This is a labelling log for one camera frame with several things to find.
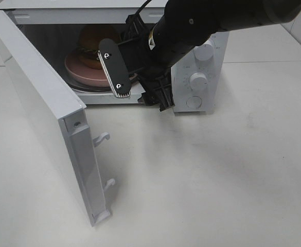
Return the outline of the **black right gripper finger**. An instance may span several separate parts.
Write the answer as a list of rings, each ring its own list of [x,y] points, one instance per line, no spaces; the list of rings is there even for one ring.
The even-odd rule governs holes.
[[[155,105],[155,91],[153,89],[145,89],[139,98],[139,102],[144,103],[146,106]]]
[[[160,111],[175,106],[171,84],[171,69],[165,70],[161,75],[147,80],[148,94],[152,102],[159,105]]]

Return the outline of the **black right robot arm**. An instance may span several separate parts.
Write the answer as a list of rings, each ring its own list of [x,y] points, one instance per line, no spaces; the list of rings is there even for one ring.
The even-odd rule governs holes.
[[[136,12],[126,19],[120,43],[125,66],[144,89],[138,102],[175,112],[213,107],[225,49],[233,30],[282,24],[301,12],[301,1],[168,1],[147,27]]]

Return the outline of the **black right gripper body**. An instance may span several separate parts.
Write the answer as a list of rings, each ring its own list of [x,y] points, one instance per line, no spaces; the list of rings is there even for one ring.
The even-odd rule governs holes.
[[[136,74],[142,85],[170,85],[170,69],[160,65],[150,54],[148,35],[155,25],[148,26],[139,14],[130,14],[121,33],[119,50],[130,74]]]

